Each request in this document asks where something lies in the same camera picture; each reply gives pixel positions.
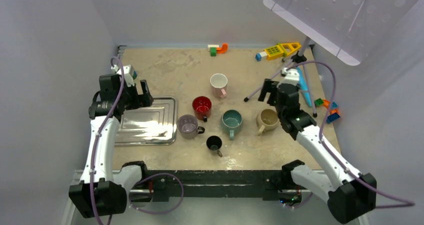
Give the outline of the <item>beige round mug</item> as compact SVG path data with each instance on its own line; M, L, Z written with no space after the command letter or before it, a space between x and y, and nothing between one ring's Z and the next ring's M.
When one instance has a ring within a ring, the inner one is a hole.
M280 124L278 114L272 109L264 109L256 116L257 135L275 130Z

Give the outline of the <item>mauve mug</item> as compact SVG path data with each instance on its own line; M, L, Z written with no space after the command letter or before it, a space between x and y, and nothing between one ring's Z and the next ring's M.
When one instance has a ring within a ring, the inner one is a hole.
M186 140L192 140L206 131L204 127L199 126L198 119L190 114L182 115L177 120L177 129Z

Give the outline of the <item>pink mug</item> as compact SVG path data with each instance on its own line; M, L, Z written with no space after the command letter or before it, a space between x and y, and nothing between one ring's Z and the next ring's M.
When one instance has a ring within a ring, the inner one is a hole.
M222 73L215 73L210 77L211 91L214 97L224 99L227 97L228 78Z

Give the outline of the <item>teal speckled mug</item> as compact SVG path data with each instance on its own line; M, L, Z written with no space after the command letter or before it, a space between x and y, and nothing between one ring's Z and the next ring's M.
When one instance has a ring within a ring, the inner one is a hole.
M222 130L228 134L229 139L233 141L236 135L242 130L243 117L237 110L230 109L225 111L220 118Z

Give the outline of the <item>red mug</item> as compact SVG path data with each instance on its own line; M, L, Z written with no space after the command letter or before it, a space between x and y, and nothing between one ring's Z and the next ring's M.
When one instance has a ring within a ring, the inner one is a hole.
M192 109L197 119L207 122L212 113L212 102L206 96L198 96L192 101Z

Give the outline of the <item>brown striped mug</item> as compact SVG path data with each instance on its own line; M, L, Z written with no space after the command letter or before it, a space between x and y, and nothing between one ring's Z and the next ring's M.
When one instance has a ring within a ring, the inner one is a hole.
M222 144L223 144L223 142L222 142L221 138L219 136L216 136L216 135L212 135L212 136L208 137L207 140L206 140L207 148L210 151L215 152L220 158L223 157L223 154L220 151Z

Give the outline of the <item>orange elbow toy piece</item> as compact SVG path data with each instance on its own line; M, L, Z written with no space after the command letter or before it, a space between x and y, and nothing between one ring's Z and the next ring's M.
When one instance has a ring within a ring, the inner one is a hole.
M220 47L216 49L217 54L224 54L227 52L229 45L227 43L223 43Z

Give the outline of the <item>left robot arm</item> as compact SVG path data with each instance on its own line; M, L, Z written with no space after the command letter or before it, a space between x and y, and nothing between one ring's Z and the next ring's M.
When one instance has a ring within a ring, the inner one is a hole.
M146 80L140 81L142 93L128 86L119 74L99 77L100 90L88 109L90 144L80 181L69 187L68 195L84 218L122 214L132 187L146 188L149 176L143 161L126 162L119 173L113 173L113 152L123 113L153 104Z

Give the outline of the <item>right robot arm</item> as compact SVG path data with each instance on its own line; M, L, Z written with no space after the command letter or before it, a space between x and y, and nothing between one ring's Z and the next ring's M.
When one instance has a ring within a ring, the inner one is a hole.
M282 167L280 181L288 189L300 185L326 202L332 216L341 224L355 220L376 208L375 177L362 174L332 147L320 127L299 103L299 88L289 83L265 79L258 100L275 107L282 129L303 146L325 172L312 171L295 160Z

